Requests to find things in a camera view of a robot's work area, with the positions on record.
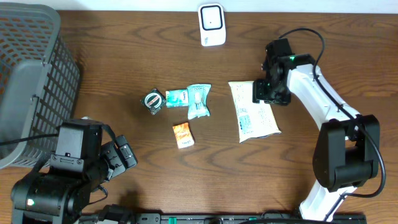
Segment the white yellow chip bag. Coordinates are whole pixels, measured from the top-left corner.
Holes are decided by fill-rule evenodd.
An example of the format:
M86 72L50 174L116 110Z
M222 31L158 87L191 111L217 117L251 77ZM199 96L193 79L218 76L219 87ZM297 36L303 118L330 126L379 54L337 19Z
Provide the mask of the white yellow chip bag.
M253 83L253 81L228 83L238 120L240 144L248 139L266 138L281 133L271 106L252 102Z

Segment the orange snack packet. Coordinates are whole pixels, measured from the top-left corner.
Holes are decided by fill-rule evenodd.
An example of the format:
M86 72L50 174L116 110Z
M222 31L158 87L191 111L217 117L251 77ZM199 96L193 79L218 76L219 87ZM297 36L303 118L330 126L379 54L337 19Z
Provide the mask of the orange snack packet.
M188 123L182 123L174 126L173 131L177 141L177 147L179 149L194 145L195 141Z

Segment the teal white snack packet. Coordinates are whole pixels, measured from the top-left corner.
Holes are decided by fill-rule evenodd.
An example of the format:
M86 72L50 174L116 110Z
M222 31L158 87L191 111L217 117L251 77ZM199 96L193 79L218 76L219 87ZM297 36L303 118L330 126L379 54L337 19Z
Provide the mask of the teal white snack packet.
M210 111L206 105L210 89L210 84L194 84L187 87L188 119L210 116Z

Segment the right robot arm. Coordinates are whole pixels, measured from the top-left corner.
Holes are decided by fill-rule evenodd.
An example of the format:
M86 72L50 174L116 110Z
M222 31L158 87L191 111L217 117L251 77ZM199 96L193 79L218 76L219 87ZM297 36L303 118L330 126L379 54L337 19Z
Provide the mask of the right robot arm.
M378 173L386 173L379 152L379 121L348 105L316 60L309 54L294 54L287 39L267 44L262 70L266 76L254 81L253 102L287 106L295 95L318 126L312 159L316 181L298 215L331 222L344 199L354 197L355 190Z

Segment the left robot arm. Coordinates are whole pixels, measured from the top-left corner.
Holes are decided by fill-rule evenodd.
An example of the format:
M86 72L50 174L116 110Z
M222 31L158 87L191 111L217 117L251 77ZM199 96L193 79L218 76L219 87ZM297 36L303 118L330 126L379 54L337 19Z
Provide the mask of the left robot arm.
M99 121L60 126L56 150L43 155L11 192L13 223L75 223L103 183L137 165L125 136Z

